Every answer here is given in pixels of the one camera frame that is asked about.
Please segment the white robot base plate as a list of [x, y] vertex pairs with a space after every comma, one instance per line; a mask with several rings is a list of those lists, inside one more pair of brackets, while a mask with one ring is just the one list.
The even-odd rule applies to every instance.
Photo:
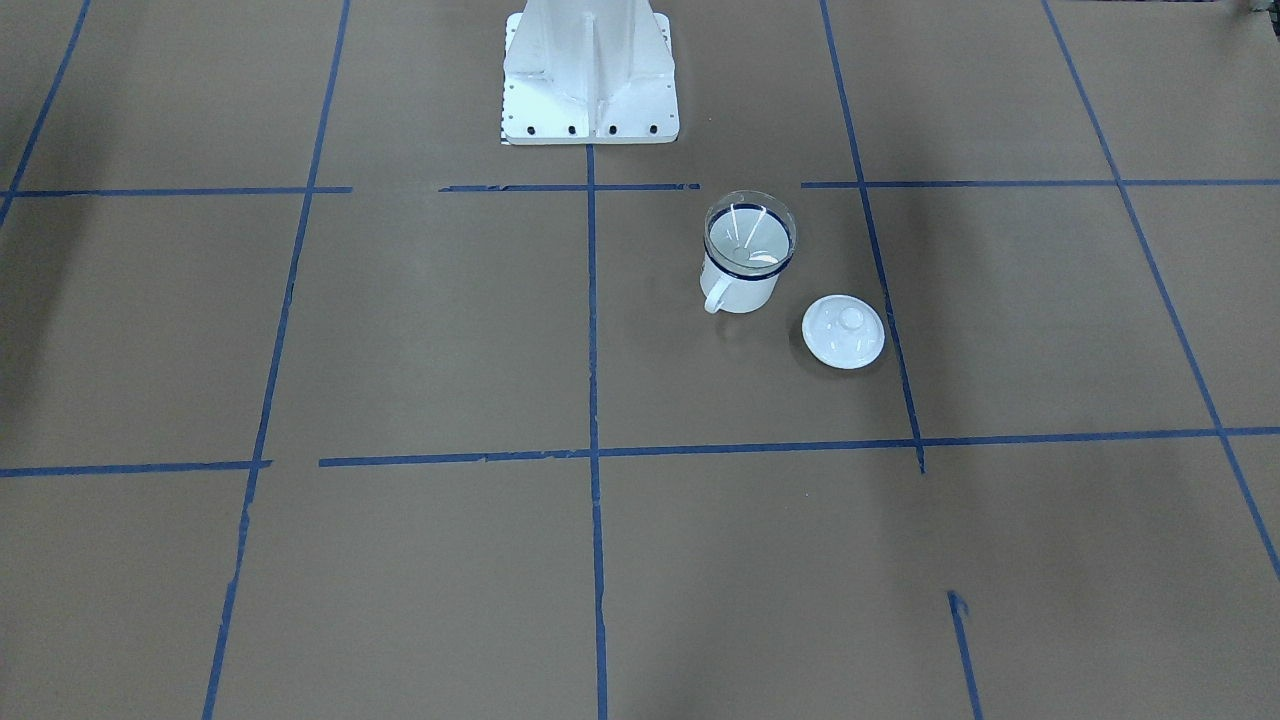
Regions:
[[672, 143], [669, 18], [649, 1], [527, 1], [504, 26], [500, 141]]

